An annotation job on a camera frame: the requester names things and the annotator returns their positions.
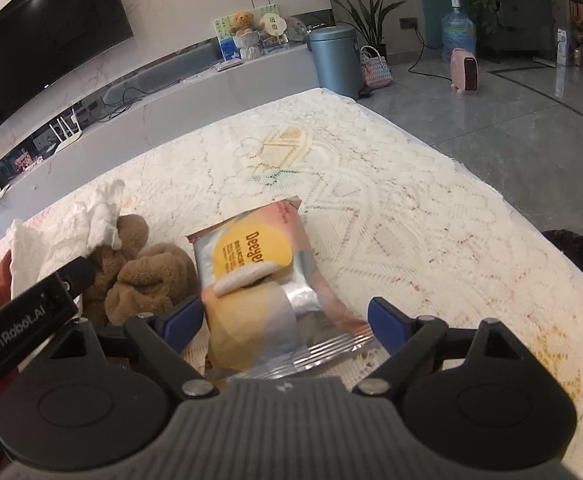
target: blue trash can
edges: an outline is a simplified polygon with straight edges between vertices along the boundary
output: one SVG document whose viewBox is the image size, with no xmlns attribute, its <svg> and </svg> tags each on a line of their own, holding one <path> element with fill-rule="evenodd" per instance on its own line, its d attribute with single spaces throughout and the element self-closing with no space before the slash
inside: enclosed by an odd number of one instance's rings
<svg viewBox="0 0 583 480">
<path fill-rule="evenodd" d="M 358 99 L 364 87 L 356 29 L 351 25 L 316 28 L 307 37 L 318 82 L 337 94 Z"/>
</svg>

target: lace tablecloth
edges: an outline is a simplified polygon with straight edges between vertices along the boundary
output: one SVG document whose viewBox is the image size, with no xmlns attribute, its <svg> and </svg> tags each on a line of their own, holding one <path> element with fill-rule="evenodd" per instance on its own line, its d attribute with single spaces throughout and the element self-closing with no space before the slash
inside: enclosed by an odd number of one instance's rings
<svg viewBox="0 0 583 480">
<path fill-rule="evenodd" d="M 355 102 L 311 90 L 201 128 L 105 173 L 29 221 L 63 218 L 102 181 L 126 183 L 123 214 L 172 241 L 292 195 L 321 272 L 359 316 L 383 296 L 450 326 L 502 319 L 574 400 L 565 463 L 583 477 L 583 275 L 500 194 Z M 0 258 L 8 248 L 0 242 Z M 202 330 L 185 357 L 202 368 Z M 322 370 L 348 386 L 386 353 Z"/>
</svg>

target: brown teddy bear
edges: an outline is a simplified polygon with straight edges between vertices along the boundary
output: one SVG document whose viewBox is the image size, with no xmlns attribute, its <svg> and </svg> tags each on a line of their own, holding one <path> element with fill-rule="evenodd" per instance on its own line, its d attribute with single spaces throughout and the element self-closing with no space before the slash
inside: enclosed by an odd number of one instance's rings
<svg viewBox="0 0 583 480">
<path fill-rule="evenodd" d="M 231 28 L 229 30 L 236 36 L 242 36 L 248 32 L 253 32 L 253 27 L 254 15 L 248 10 L 243 10 L 242 12 L 236 12 L 231 17 Z"/>
<path fill-rule="evenodd" d="M 116 283 L 118 273 L 145 246 L 149 238 L 149 226 L 140 215 L 125 215 L 116 224 L 122 247 L 114 251 L 111 247 L 95 248 L 89 261 L 96 269 L 94 285 L 82 295 L 82 315 L 94 325 L 107 324 L 104 300 L 110 288 Z"/>
<path fill-rule="evenodd" d="M 111 324 L 122 325 L 141 312 L 156 316 L 169 312 L 199 292 L 191 258 L 180 247 L 161 243 L 140 252 L 120 270 L 104 309 Z"/>
</svg>

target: cable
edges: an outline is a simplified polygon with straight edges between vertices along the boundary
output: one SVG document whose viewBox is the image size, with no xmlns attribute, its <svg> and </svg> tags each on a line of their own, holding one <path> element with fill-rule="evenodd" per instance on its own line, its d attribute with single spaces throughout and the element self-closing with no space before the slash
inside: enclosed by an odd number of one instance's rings
<svg viewBox="0 0 583 480">
<path fill-rule="evenodd" d="M 158 88 L 158 89 L 154 90 L 153 92 L 145 92 L 144 90 L 141 90 L 140 88 L 137 88 L 135 86 L 129 86 L 122 93 L 122 99 L 120 101 L 118 101 L 117 103 L 113 103 L 113 104 L 106 103 L 104 101 L 104 99 L 102 97 L 100 97 L 100 101 L 102 102 L 102 104 L 106 108 L 114 108 L 113 112 L 110 112 L 109 114 L 103 115 L 102 117 L 98 118 L 98 117 L 94 116 L 94 114 L 92 113 L 91 110 L 89 110 L 89 116 L 92 118 L 92 120 L 94 120 L 97 123 L 108 123 L 112 119 L 115 119 L 119 115 L 121 115 L 124 112 L 126 112 L 127 110 L 129 110 L 137 102 L 142 101 L 145 97 L 148 97 L 149 95 L 153 95 L 156 92 L 161 92 L 162 90 L 166 90 L 174 85 L 177 85 L 178 83 L 180 83 L 180 80 L 169 83 L 168 85 L 163 86 L 162 88 Z M 127 92 L 130 90 L 135 90 L 136 92 L 139 92 L 142 95 L 133 97 L 127 101 L 126 100 Z"/>
<path fill-rule="evenodd" d="M 428 74 L 425 72 L 416 72 L 414 70 L 415 66 L 420 63 L 420 60 L 423 58 L 423 53 L 425 52 L 425 47 L 430 48 L 432 50 L 435 50 L 437 48 L 440 48 L 439 46 L 429 46 L 425 43 L 425 40 L 423 39 L 422 35 L 420 34 L 420 31 L 418 30 L 418 27 L 414 28 L 415 30 L 415 35 L 416 38 L 418 38 L 418 40 L 423 44 L 422 49 L 420 49 L 420 56 L 418 56 L 418 59 L 415 61 L 414 64 L 411 65 L 411 67 L 409 67 L 409 70 L 407 70 L 407 72 L 411 72 L 412 74 L 418 74 L 418 75 L 426 75 L 429 77 L 437 77 L 438 79 L 446 79 L 447 81 L 451 81 L 450 77 L 444 76 L 444 75 L 438 75 L 438 74 Z"/>
</svg>

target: food wrapper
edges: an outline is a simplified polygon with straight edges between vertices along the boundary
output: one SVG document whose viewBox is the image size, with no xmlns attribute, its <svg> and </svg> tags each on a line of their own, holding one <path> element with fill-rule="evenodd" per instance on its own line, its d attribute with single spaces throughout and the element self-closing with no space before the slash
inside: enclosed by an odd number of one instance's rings
<svg viewBox="0 0 583 480">
<path fill-rule="evenodd" d="M 210 380 L 276 379 L 309 370 L 373 339 L 316 266 L 293 197 L 190 235 L 209 326 Z M 249 264 L 282 268 L 217 297 L 214 284 Z"/>
</svg>

